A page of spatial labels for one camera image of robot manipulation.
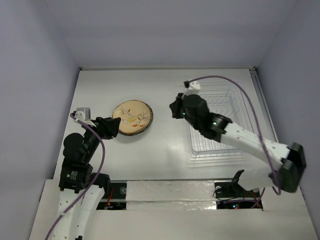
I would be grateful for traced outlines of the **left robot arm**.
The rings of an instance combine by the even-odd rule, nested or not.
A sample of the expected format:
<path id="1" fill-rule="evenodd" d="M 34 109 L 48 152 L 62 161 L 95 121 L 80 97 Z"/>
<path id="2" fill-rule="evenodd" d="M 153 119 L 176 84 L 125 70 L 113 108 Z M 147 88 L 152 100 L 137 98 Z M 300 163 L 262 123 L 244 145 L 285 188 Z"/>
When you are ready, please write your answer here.
<path id="1" fill-rule="evenodd" d="M 121 118 L 88 118 L 83 111 L 70 114 L 75 123 L 85 129 L 84 134 L 69 134 L 63 141 L 63 162 L 59 179 L 58 216 L 48 233 L 47 240 L 85 240 L 100 200 L 110 194 L 110 177 L 93 171 L 90 161 L 98 146 L 106 157 L 105 140 L 118 135 Z"/>

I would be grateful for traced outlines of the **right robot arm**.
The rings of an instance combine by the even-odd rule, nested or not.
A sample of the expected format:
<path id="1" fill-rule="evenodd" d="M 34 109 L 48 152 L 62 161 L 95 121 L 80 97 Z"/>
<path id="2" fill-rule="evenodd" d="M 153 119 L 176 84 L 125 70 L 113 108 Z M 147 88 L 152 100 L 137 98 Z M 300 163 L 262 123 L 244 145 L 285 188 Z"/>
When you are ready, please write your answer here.
<path id="1" fill-rule="evenodd" d="M 230 118 L 210 112 L 207 102 L 197 94 L 179 93 L 169 105 L 174 119 L 185 119 L 203 137 L 226 144 L 269 164 L 267 174 L 278 189 L 294 193 L 306 169 L 301 144 L 281 144 L 246 130 Z"/>

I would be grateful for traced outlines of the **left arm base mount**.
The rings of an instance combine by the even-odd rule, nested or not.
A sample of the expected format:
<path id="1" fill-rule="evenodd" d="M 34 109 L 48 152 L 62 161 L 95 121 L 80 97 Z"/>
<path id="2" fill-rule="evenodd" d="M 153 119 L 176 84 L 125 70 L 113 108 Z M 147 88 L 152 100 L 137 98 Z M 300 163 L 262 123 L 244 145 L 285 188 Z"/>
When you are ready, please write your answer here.
<path id="1" fill-rule="evenodd" d="M 127 182 L 112 181 L 108 192 L 98 203 L 97 210 L 126 210 Z"/>

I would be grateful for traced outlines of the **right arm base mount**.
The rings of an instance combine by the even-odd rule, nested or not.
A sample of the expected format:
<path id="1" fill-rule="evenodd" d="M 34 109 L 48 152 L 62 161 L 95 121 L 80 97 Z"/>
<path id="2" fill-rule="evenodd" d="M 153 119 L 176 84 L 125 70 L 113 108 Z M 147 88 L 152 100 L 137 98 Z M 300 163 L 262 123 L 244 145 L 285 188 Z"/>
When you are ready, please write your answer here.
<path id="1" fill-rule="evenodd" d="M 214 181 L 212 196 L 216 200 L 217 210 L 263 209 L 259 190 L 247 191 L 239 185 L 244 170 L 238 170 L 232 179 Z"/>

